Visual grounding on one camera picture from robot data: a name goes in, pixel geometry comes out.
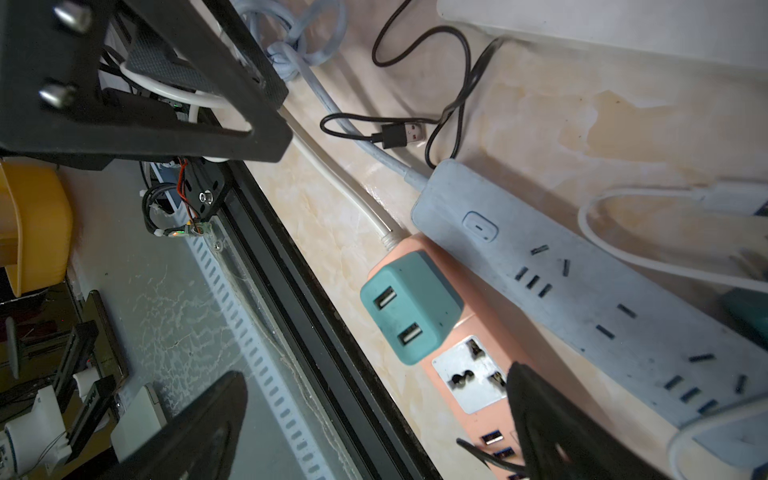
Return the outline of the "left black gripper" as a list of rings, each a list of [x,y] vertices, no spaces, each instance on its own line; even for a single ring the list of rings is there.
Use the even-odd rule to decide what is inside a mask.
[[[230,1],[5,1],[1,152],[276,163],[287,88]]]

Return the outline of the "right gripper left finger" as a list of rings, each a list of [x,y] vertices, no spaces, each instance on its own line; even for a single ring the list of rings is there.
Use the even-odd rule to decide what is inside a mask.
[[[242,429],[248,391],[228,371],[103,479],[227,479]]]

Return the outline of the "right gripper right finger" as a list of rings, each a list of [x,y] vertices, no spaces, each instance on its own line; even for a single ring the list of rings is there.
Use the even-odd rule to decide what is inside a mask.
[[[507,399],[530,479],[664,479],[531,367],[515,362]]]

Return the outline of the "mint charger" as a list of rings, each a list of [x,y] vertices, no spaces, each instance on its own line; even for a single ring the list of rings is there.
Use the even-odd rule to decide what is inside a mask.
[[[766,293],[733,289],[720,297],[720,303],[758,345],[767,349]]]
[[[405,365],[437,350],[461,318],[464,301],[424,251],[409,252],[380,268],[360,299]]]

